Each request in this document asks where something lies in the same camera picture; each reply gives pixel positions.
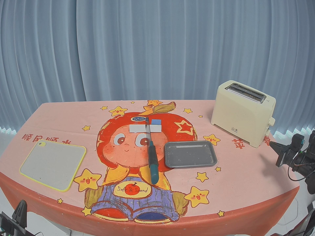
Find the white block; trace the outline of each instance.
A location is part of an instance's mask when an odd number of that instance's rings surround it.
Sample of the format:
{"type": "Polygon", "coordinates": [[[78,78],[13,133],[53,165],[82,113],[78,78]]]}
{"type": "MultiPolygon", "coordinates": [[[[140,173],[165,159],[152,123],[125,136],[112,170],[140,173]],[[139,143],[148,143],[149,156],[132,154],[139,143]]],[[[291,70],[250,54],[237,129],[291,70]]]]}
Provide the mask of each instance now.
{"type": "Polygon", "coordinates": [[[162,132],[162,125],[150,125],[151,133],[161,133],[162,132]]]}
{"type": "Polygon", "coordinates": [[[145,133],[146,126],[145,124],[130,124],[129,133],[145,133]]]}

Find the cartoon girl illustration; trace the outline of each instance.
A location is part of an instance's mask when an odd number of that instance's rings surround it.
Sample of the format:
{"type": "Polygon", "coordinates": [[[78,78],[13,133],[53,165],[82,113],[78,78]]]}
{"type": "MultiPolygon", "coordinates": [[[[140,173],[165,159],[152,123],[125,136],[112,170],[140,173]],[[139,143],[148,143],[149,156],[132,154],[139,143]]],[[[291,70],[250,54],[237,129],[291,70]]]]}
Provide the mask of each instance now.
{"type": "Polygon", "coordinates": [[[152,133],[159,160],[159,181],[153,185],[148,166],[146,133],[130,133],[129,125],[145,124],[138,112],[109,119],[97,140],[97,155],[108,166],[102,186],[85,192],[85,206],[99,218],[137,223],[171,223],[184,216],[188,201],[184,193],[171,190],[164,172],[167,142],[195,141],[197,135],[185,118],[171,113],[157,113],[151,119],[162,120],[162,132],[152,133]]]}

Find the toaster lever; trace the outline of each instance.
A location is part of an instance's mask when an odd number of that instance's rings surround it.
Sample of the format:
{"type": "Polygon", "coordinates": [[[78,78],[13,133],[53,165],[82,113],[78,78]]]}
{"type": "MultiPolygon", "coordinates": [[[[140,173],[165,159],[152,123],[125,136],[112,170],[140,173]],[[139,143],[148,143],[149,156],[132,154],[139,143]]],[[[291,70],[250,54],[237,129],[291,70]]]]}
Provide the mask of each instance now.
{"type": "Polygon", "coordinates": [[[271,117],[268,122],[268,125],[273,126],[274,124],[275,124],[275,118],[271,117]]]}

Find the cartoon eye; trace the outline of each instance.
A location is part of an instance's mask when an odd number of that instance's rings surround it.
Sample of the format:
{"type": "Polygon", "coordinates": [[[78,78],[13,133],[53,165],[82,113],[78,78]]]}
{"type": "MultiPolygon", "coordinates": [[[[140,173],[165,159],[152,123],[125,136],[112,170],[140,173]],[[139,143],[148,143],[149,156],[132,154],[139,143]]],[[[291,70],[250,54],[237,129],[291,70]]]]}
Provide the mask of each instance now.
{"type": "Polygon", "coordinates": [[[147,137],[146,137],[146,134],[145,134],[145,133],[141,133],[141,134],[137,135],[135,144],[136,144],[138,147],[143,147],[143,146],[147,145],[147,137]]]}
{"type": "Polygon", "coordinates": [[[120,145],[125,141],[125,135],[123,133],[119,133],[118,135],[115,136],[114,138],[114,144],[115,145],[120,145]]]}

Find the red apple illustration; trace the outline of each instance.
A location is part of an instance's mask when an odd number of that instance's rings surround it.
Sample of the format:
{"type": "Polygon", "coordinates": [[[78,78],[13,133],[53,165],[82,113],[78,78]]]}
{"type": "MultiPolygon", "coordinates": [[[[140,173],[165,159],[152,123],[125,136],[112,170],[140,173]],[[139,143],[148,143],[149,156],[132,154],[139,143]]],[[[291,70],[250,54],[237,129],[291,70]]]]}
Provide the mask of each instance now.
{"type": "Polygon", "coordinates": [[[127,184],[126,187],[125,187],[125,193],[127,195],[136,195],[140,192],[140,187],[137,185],[137,183],[130,183],[130,184],[127,184]]]}

